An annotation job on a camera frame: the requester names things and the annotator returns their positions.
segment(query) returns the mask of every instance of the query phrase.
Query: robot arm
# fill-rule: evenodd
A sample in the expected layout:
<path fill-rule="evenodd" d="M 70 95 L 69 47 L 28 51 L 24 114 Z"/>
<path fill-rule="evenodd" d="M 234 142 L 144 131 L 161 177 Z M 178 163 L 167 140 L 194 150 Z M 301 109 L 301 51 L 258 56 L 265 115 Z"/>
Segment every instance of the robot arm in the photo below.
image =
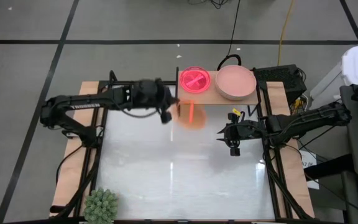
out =
<path fill-rule="evenodd" d="M 303 136 L 313 129 L 330 125 L 345 126 L 352 116 L 350 111 L 341 103 L 330 103 L 315 110 L 304 113 L 287 115 L 270 115 L 260 118 L 260 121 L 240 121 L 239 117 L 229 113 L 231 123 L 219 133 L 231 149 L 232 156 L 240 156 L 238 146 L 241 140 L 265 137 L 272 147 L 281 147 L 295 136 Z"/>
<path fill-rule="evenodd" d="M 70 133 L 77 134 L 84 146 L 91 147 L 97 144 L 96 128 L 83 126 L 67 116 L 67 111 L 106 108 L 125 112 L 124 109 L 155 108 L 160 114 L 161 122 L 165 124 L 172 118 L 167 109 L 176 102 L 177 99 L 172 97 L 170 90 L 160 79 L 141 80 L 99 94 L 53 97 L 42 106 L 40 122 L 48 128 L 60 126 Z"/>

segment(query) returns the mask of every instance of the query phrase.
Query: green cactus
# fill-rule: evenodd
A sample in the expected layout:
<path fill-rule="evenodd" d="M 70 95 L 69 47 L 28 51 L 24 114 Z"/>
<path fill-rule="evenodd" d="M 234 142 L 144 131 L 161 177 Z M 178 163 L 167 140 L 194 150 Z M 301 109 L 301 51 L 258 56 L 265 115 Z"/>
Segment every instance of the green cactus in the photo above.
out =
<path fill-rule="evenodd" d="M 93 190 L 86 197 L 84 217 L 89 224 L 111 224 L 117 216 L 118 197 L 110 190 Z"/>

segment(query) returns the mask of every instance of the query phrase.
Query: white container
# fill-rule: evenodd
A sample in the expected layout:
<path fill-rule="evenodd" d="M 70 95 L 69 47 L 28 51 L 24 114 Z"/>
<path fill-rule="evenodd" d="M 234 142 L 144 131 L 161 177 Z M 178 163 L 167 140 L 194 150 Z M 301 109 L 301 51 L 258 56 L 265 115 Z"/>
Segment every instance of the white container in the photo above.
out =
<path fill-rule="evenodd" d="M 352 47 L 311 91 L 313 100 L 309 109 L 316 109 L 340 98 L 339 87 L 358 85 L 358 46 Z"/>

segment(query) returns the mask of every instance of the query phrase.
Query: black metal frame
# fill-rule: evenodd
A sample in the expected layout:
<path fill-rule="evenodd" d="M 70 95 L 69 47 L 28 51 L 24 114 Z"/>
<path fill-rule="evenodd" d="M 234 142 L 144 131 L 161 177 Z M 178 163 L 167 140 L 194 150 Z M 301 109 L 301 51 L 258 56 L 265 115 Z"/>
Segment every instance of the black metal frame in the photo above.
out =
<path fill-rule="evenodd" d="M 177 96 L 177 91 L 178 91 L 178 72 L 179 72 L 179 68 L 176 68 L 176 80 L 175 81 L 163 81 L 164 85 L 170 85 L 170 86 L 175 86 L 176 87 L 176 92 L 175 92 L 175 96 Z M 117 81 L 116 77 L 114 76 L 113 80 L 110 81 L 99 81 L 99 86 L 98 86 L 98 93 L 102 92 L 103 88 L 105 88 L 106 86 L 108 88 L 111 88 L 114 85 L 129 85 L 132 84 L 132 81 Z M 267 115 L 272 114 L 272 109 L 271 109 L 271 105 L 270 105 L 270 99 L 269 99 L 269 94 L 267 92 L 267 90 L 264 90 L 263 88 L 259 87 L 259 84 L 257 83 L 257 98 L 258 98 L 258 103 L 255 106 L 255 109 L 251 112 L 250 108 L 248 107 L 248 112 L 250 114 L 250 116 L 255 112 L 255 110 L 257 111 L 258 114 L 258 119 L 260 119 L 261 117 L 263 117 L 263 112 L 262 112 L 262 104 L 261 104 L 261 95 L 260 95 L 260 91 L 262 91 L 262 93 L 264 94 L 264 100 L 265 100 L 265 106 L 266 106 L 266 110 L 267 110 Z M 103 109 L 103 114 L 102 114 L 102 118 L 101 118 L 101 127 L 105 127 L 106 125 L 106 121 L 107 121 L 107 113 L 108 110 Z M 92 115 L 92 121 L 91 121 L 91 125 L 92 126 L 96 126 L 97 120 L 98 120 L 98 115 L 99 115 L 99 109 L 94 109 L 93 111 L 93 115 Z M 88 169 L 89 169 L 89 164 L 90 164 L 90 158 L 91 158 L 91 151 L 92 150 L 96 150 L 96 155 L 94 157 L 94 161 L 93 164 L 96 164 L 97 166 L 99 166 L 99 162 L 100 162 L 100 157 L 101 157 L 101 150 L 103 148 L 103 138 L 104 135 L 101 136 L 100 142 L 99 142 L 99 146 L 96 148 L 87 148 L 86 149 L 86 154 L 85 154 L 85 158 L 84 158 L 84 164 L 82 167 L 82 171 L 81 171 L 81 180 L 80 180 L 80 184 L 79 186 L 82 186 L 86 180 L 85 178 L 87 177 L 88 174 Z M 267 141 L 267 139 L 262 138 L 262 145 L 263 145 L 263 149 L 264 152 L 267 152 L 265 155 L 268 155 L 268 158 L 266 159 L 271 159 L 270 158 L 270 153 L 269 153 L 269 143 Z M 283 167 L 282 167 L 282 160 L 281 160 L 281 156 L 280 156 L 280 151 L 277 150 L 275 151 L 275 159 L 276 159 L 276 163 L 277 163 L 277 167 L 278 167 L 278 174 L 280 176 L 280 180 L 285 184 L 285 176 L 284 176 L 284 172 L 283 172 Z M 95 189 L 96 187 L 96 179 L 98 176 L 98 169 L 96 169 L 96 172 L 93 176 L 93 178 L 91 179 L 90 182 L 90 191 L 89 193 Z M 335 224 L 334 222 L 320 222 L 320 221 L 316 221 L 316 220 L 297 220 L 297 219 L 292 219 L 292 212 L 291 212 L 291 206 L 288 203 L 288 201 L 283 197 L 284 203 L 285 203 L 285 210 L 286 210 L 286 215 L 287 217 L 290 218 L 281 218 L 280 216 L 280 210 L 278 207 L 278 198 L 277 198 L 277 191 L 276 191 L 276 186 L 275 186 L 275 182 L 273 181 L 273 179 L 268 175 L 268 181 L 269 181 L 269 186 L 270 186 L 270 193 L 272 196 L 272 204 L 273 204 L 273 212 L 275 215 L 275 221 L 273 222 L 280 222 L 280 223 L 288 223 L 288 224 Z M 41 223 L 79 223 L 79 222 L 83 222 L 85 221 L 85 219 L 83 217 L 80 216 L 80 210 L 81 210 L 81 204 L 82 204 L 82 197 L 77 201 L 75 209 L 74 209 L 74 214 L 73 217 L 68 217 L 68 218 L 52 218 L 52 219 L 46 219 L 46 220 L 33 220 L 33 221 L 24 221 L 24 222 L 14 222 L 15 224 L 41 224 Z M 164 220 L 164 221 L 159 221 L 159 220 L 116 220 L 114 221 L 114 223 L 129 223 L 129 224 L 134 224 L 134 223 L 141 223 L 141 224 L 151 224 L 151 223 L 244 223 L 244 224 L 251 224 L 253 222 L 244 222 L 244 221 L 236 221 L 236 220 L 221 220 L 221 221 L 202 221 L 202 220 Z"/>
<path fill-rule="evenodd" d="M 260 89 L 264 93 L 266 114 L 267 114 L 267 116 L 273 115 L 272 107 L 270 105 L 269 93 L 267 91 L 267 88 L 266 89 L 260 88 Z M 266 144 L 266 146 L 264 146 L 264 147 L 269 147 L 267 142 L 264 141 L 264 144 Z M 274 149 L 274 155 L 275 155 L 275 159 L 276 159 L 276 165 L 277 165 L 278 176 L 280 177 L 280 181 L 284 184 L 285 187 L 287 187 L 287 182 L 285 180 L 285 174 L 284 174 L 284 168 L 283 168 L 283 162 L 282 162 L 282 159 L 281 159 L 281 153 L 280 153 L 279 148 L 276 147 Z M 283 200 L 284 200 L 284 207 L 285 207 L 285 215 L 287 216 L 287 218 L 293 218 L 290 203 L 284 197 L 283 197 Z"/>
<path fill-rule="evenodd" d="M 177 67 L 176 68 L 176 80 L 175 81 L 163 81 L 164 85 L 168 85 L 168 86 L 169 85 L 171 85 L 171 86 L 174 85 L 175 86 L 175 96 L 177 96 L 177 94 L 178 94 L 178 77 L 179 77 L 179 68 Z M 113 83 L 111 83 L 111 85 L 128 85 L 128 84 L 131 84 L 131 83 L 133 83 L 133 82 L 132 81 L 117 81 L 115 79 L 113 81 Z M 109 84 L 110 84 L 110 81 L 99 81 L 98 93 L 101 92 L 102 89 L 105 86 L 109 85 Z M 267 93 L 267 90 L 264 90 L 264 89 L 260 88 L 258 83 L 257 83 L 257 88 L 256 89 L 261 90 L 264 93 L 264 100 L 265 100 L 265 105 L 266 105 L 266 109 L 267 109 L 267 114 L 271 115 L 272 110 L 271 110 L 271 107 L 270 107 L 269 94 Z M 250 107 L 248 106 L 248 110 L 249 110 L 248 113 L 249 113 L 249 116 L 252 116 L 254 114 L 254 112 L 257 111 L 258 119 L 259 119 L 259 118 L 261 118 L 263 116 L 262 106 L 261 106 L 262 99 L 260 97 L 260 92 L 259 91 L 257 91 L 257 97 L 258 97 L 258 103 L 256 104 L 255 108 L 252 111 L 250 111 Z M 98 117 L 98 113 L 99 113 L 98 110 L 93 111 L 93 117 L 92 117 L 92 125 L 93 126 L 96 125 L 96 120 L 97 120 L 97 117 Z M 105 125 L 106 125 L 107 113 L 108 113 L 107 110 L 103 110 L 103 116 L 102 116 L 102 119 L 101 119 L 101 126 L 102 127 L 105 127 Z M 262 139 L 262 142 L 263 142 L 264 151 L 269 150 L 267 140 Z M 99 155 L 101 154 L 102 147 L 103 147 L 103 139 L 100 142 L 99 146 L 95 149 L 97 154 L 99 154 Z M 285 176 L 284 176 L 281 156 L 280 156 L 279 152 L 275 152 L 275 154 L 278 154 L 278 155 L 275 156 L 276 160 L 277 160 L 278 174 L 279 174 L 279 176 L 281 178 L 281 181 L 285 184 Z M 89 162 L 90 162 L 90 157 L 91 157 L 91 149 L 89 150 L 89 152 L 88 152 L 88 149 L 87 149 L 87 152 L 86 152 L 85 158 L 84 158 L 84 166 L 83 166 L 82 171 L 81 171 L 80 185 L 83 184 L 83 179 L 86 177 L 86 175 L 88 173 L 88 166 L 89 166 Z M 93 177 L 92 181 L 91 181 L 90 192 L 92 190 L 94 190 L 95 187 L 96 187 L 97 176 L 98 175 L 96 174 Z M 276 188 L 275 188 L 275 183 L 274 183 L 273 179 L 271 179 L 270 177 L 268 177 L 268 179 L 269 179 L 270 193 L 272 195 L 273 212 L 274 212 L 275 218 L 277 219 L 277 218 L 280 218 L 280 211 L 279 211 L 279 208 L 278 208 L 278 198 L 277 198 L 277 192 L 276 192 Z M 287 217 L 292 218 L 291 207 L 289 206 L 289 203 L 287 202 L 287 200 L 285 200 L 285 198 L 283 198 L 283 199 L 284 199 L 284 202 L 285 202 L 285 210 L 287 211 L 286 215 L 287 215 Z M 75 208 L 75 213 L 74 213 L 75 217 L 78 217 L 80 215 L 79 214 L 80 207 L 81 207 L 81 200 L 78 201 L 77 206 Z"/>

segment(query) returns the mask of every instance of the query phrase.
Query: red translucent bowl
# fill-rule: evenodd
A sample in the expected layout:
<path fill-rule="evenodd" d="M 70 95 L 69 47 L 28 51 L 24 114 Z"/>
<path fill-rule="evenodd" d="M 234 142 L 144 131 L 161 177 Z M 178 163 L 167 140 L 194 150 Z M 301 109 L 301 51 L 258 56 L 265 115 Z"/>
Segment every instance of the red translucent bowl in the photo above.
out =
<path fill-rule="evenodd" d="M 180 85 L 189 93 L 202 93 L 211 84 L 211 76 L 201 67 L 188 67 L 180 74 Z"/>

